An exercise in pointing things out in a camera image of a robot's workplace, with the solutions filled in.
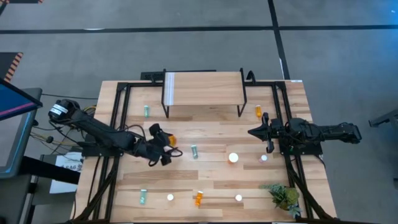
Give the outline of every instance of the monitor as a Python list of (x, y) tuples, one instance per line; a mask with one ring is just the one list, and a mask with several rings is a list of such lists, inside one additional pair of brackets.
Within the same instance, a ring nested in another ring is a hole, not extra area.
[(42, 106), (39, 100), (0, 79), (0, 121)]

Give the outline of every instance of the floor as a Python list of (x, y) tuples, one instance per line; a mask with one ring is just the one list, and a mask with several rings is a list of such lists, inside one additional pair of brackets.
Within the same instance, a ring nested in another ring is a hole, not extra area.
[[(323, 144), (338, 216), (398, 223), (396, 132), (368, 125), (397, 107), (397, 25), (394, 0), (45, 0), (5, 7), (0, 52), (24, 53), (12, 84), (56, 95), (96, 98), (103, 80), (136, 80), (163, 68), (243, 67), (257, 79), (303, 80), (315, 123), (352, 122), (363, 137), (358, 145)], [(224, 30), (199, 31), (206, 26)], [(44, 128), (56, 99), (42, 97), (37, 120)], [(50, 152), (32, 140), (26, 154)], [(71, 205), (40, 207), (34, 223), (65, 221)]]

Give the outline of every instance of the white cap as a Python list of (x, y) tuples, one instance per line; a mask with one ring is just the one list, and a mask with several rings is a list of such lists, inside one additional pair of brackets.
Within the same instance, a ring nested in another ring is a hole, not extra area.
[(266, 161), (267, 159), (268, 159), (267, 155), (262, 155), (262, 156), (261, 156), (261, 160), (262, 160), (262, 161)]
[(167, 200), (173, 200), (174, 199), (174, 196), (172, 195), (172, 194), (169, 194), (168, 196), (167, 196)]
[(229, 154), (228, 159), (231, 162), (237, 162), (239, 159), (239, 156), (233, 152), (233, 153)]
[(242, 195), (237, 195), (237, 196), (235, 196), (235, 200), (237, 200), (237, 201), (242, 201)]

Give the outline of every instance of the wooden tabletop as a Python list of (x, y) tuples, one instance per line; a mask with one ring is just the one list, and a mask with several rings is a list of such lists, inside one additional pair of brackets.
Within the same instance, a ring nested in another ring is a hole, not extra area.
[[(109, 124), (116, 93), (116, 81), (103, 82), (95, 118)], [(303, 83), (286, 81), (287, 93), (293, 117), (312, 121)], [(148, 166), (148, 161), (125, 154), (120, 160), (114, 196), (111, 222), (269, 222), (291, 221), (292, 217), (275, 208), (267, 190), (261, 184), (281, 183), (288, 185), (283, 157), (278, 142), (268, 160), (259, 163), (266, 153), (266, 144), (248, 134), (248, 129), (258, 127), (261, 121), (254, 108), (262, 106), (270, 118), (276, 118), (270, 87), (247, 87), (248, 103), (242, 117), (236, 116), (236, 106), (183, 107), (172, 110), (170, 118), (164, 116), (160, 104), (161, 87), (133, 87), (126, 124), (140, 124), (147, 136), (154, 123), (177, 138), (177, 146), (184, 152), (173, 158), (167, 166)], [(279, 92), (279, 101), (283, 103)], [(150, 107), (150, 117), (144, 117), (144, 105)], [(190, 146), (197, 145), (198, 159), (192, 157)], [(228, 154), (239, 156), (236, 164), (227, 163)], [(76, 213), (86, 207), (97, 158), (84, 161), (76, 193)], [(309, 191), (324, 210), (336, 216), (325, 169), (314, 156), (302, 156), (303, 168)], [(99, 163), (96, 183), (98, 186), (102, 161)], [(140, 205), (140, 190), (147, 189), (147, 201)], [(203, 191), (200, 207), (195, 206), (198, 190)], [(169, 202), (167, 195), (173, 194)], [(241, 202), (235, 195), (243, 196)], [(100, 217), (104, 217), (108, 194), (103, 197)], [(299, 204), (306, 217), (302, 196)]]
[(243, 103), (241, 72), (166, 73), (165, 106), (242, 105)]

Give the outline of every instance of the potted plant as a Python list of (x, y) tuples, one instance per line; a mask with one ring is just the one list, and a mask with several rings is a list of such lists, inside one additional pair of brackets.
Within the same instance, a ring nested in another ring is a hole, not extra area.
[(289, 214), (295, 218), (300, 216), (301, 209), (299, 208), (300, 194), (296, 188), (286, 187), (281, 184), (265, 184), (260, 186), (261, 189), (268, 189), (273, 196), (272, 202), (283, 210), (289, 211)]

